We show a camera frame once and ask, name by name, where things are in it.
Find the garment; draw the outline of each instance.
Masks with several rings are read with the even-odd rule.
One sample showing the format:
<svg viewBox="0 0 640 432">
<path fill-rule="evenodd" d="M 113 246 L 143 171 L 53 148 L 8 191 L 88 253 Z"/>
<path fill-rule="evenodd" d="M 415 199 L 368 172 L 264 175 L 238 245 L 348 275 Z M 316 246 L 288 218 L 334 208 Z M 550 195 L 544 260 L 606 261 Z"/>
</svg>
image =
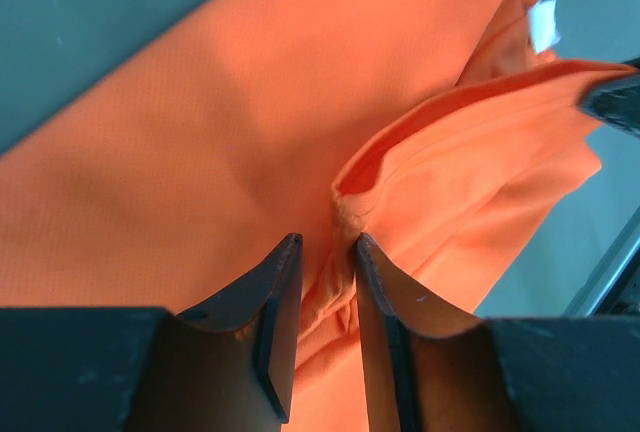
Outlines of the garment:
<svg viewBox="0 0 640 432">
<path fill-rule="evenodd" d="M 0 302 L 177 312 L 301 232 L 285 430 L 366 430 L 357 234 L 470 311 L 599 167 L 631 69 L 535 55 L 535 1 L 208 1 L 2 158 Z"/>
</svg>

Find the orange shirt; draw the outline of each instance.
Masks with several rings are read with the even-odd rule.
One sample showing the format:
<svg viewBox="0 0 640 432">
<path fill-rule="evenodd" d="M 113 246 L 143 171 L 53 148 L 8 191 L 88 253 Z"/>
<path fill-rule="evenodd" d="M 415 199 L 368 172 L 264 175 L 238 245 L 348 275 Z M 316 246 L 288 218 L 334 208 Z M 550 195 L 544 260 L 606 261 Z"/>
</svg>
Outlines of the orange shirt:
<svg viewBox="0 0 640 432">
<path fill-rule="evenodd" d="M 598 170 L 630 69 L 535 55 L 535 1 L 210 0 L 2 158 L 0 302 L 179 311 L 301 232 L 285 430 L 366 430 L 357 234 L 473 310 Z"/>
</svg>

